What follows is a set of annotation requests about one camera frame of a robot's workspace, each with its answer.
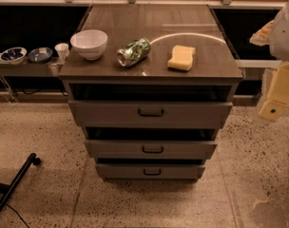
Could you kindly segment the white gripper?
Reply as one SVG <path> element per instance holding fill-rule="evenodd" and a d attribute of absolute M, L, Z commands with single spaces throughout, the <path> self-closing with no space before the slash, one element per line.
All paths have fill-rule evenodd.
<path fill-rule="evenodd" d="M 266 46 L 274 21 L 271 20 L 255 32 L 249 42 L 256 46 Z M 289 62 L 283 62 L 274 72 L 267 93 L 267 100 L 259 102 L 259 116 L 269 122 L 278 120 L 289 107 Z"/>

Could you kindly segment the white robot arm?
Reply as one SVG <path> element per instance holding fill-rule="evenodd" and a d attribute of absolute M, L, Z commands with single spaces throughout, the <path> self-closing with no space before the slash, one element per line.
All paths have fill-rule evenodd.
<path fill-rule="evenodd" d="M 271 55 L 281 60 L 272 72 L 270 86 L 263 93 L 258 110 L 262 119 L 273 122 L 289 107 L 289 1 L 272 21 L 251 36 L 250 43 L 268 45 Z"/>

